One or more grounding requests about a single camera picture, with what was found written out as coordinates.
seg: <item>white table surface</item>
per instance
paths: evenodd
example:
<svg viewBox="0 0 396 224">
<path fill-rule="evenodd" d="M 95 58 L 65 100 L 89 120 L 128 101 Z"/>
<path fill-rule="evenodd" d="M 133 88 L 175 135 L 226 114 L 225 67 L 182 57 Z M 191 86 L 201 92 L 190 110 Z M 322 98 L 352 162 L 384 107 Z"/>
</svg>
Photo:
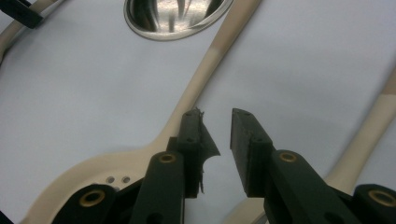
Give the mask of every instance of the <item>white table surface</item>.
<svg viewBox="0 0 396 224">
<path fill-rule="evenodd" d="M 73 165 L 153 140 L 223 20 L 155 42 L 130 30 L 123 4 L 59 3 L 2 62 L 0 210 L 14 222 Z M 10 21 L 0 14 L 0 30 Z M 205 194 L 186 200 L 186 223 L 220 223 L 246 198 L 229 149 L 233 107 L 325 176 L 395 64 L 395 1 L 263 1 L 197 102 L 221 156 L 205 163 Z M 393 122 L 359 184 L 396 189 L 395 161 Z"/>
</svg>

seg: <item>black plastic part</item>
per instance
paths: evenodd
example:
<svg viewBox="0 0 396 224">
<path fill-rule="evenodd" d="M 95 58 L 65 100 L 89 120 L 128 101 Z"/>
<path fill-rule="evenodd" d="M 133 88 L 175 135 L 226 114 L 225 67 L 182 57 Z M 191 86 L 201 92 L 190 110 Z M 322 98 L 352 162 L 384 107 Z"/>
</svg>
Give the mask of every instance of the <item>black plastic part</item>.
<svg viewBox="0 0 396 224">
<path fill-rule="evenodd" d="M 110 212 L 111 218 L 108 218 L 108 220 L 110 220 L 109 224 L 126 224 L 129 222 L 142 183 L 143 179 L 140 179 L 127 188 L 117 192 L 116 201 Z"/>
<path fill-rule="evenodd" d="M 115 200 L 116 191 L 110 186 L 90 185 L 73 194 L 52 223 L 115 223 L 110 219 Z"/>
<path fill-rule="evenodd" d="M 266 197 L 264 200 L 264 210 L 268 220 L 272 220 L 271 224 L 288 224 L 292 223 L 291 215 L 288 207 L 281 200 L 279 191 L 277 190 L 271 178 L 266 179 Z"/>
<path fill-rule="evenodd" d="M 175 151 L 151 158 L 130 224 L 177 224 L 184 218 L 183 156 Z"/>
<path fill-rule="evenodd" d="M 6 217 L 6 215 L 4 215 L 4 213 L 2 211 L 0 211 L 0 223 L 1 224 L 14 224 L 14 223 L 12 223 L 11 220 L 9 220 L 8 217 Z"/>
<path fill-rule="evenodd" d="M 185 197 L 196 198 L 200 186 L 203 190 L 205 161 L 219 155 L 215 143 L 203 124 L 203 113 L 199 109 L 193 109 L 183 115 L 178 137 L 171 138 L 168 146 L 168 150 L 175 149 L 184 157 Z"/>
<path fill-rule="evenodd" d="M 395 224 L 396 192 L 379 185 L 360 185 L 352 198 L 353 210 L 364 223 Z"/>
<path fill-rule="evenodd" d="M 288 207 L 292 223 L 360 223 L 299 154 L 275 151 L 269 172 L 280 200 Z"/>
<path fill-rule="evenodd" d="M 43 18 L 36 12 L 32 11 L 29 6 L 31 4 L 25 0 L 1 0 L 0 9 L 19 21 L 28 28 L 36 28 Z"/>
<path fill-rule="evenodd" d="M 248 197 L 265 197 L 266 164 L 273 142 L 251 113 L 233 109 L 231 130 L 233 158 Z"/>
</svg>

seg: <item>screw hole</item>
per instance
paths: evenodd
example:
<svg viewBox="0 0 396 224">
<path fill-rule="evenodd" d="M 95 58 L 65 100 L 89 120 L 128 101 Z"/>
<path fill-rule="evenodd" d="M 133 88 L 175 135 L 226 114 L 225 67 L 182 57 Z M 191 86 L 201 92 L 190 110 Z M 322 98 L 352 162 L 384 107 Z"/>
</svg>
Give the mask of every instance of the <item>screw hole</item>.
<svg viewBox="0 0 396 224">
<path fill-rule="evenodd" d="M 280 153 L 279 157 L 282 161 L 287 161 L 287 162 L 297 161 L 297 157 L 289 152 L 282 152 Z"/>
<path fill-rule="evenodd" d="M 129 176 L 125 176 L 122 178 L 122 183 L 124 183 L 124 184 L 129 183 L 129 181 L 131 181 L 131 178 Z"/>
<path fill-rule="evenodd" d="M 99 204 L 105 198 L 105 192 L 100 189 L 94 189 L 84 194 L 79 199 L 79 204 L 83 207 L 92 207 Z"/>
<path fill-rule="evenodd" d="M 112 183 L 114 183 L 114 180 L 116 180 L 113 176 L 109 176 L 107 179 L 106 179 L 106 182 L 107 182 L 107 184 L 112 184 Z"/>
<path fill-rule="evenodd" d="M 172 154 L 165 154 L 160 157 L 160 162 L 162 163 L 174 162 L 175 160 L 176 157 Z"/>
<path fill-rule="evenodd" d="M 396 198 L 385 191 L 372 189 L 369 191 L 369 196 L 375 202 L 386 207 L 396 207 Z"/>
</svg>

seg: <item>metal bowl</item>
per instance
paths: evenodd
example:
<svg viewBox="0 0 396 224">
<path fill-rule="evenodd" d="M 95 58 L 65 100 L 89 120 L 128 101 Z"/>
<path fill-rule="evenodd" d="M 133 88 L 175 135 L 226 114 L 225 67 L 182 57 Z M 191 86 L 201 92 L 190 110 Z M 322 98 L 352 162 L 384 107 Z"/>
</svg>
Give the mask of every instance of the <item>metal bowl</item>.
<svg viewBox="0 0 396 224">
<path fill-rule="evenodd" d="M 126 0 L 124 16 L 139 35 L 176 40 L 193 35 L 216 21 L 233 0 Z"/>
</svg>

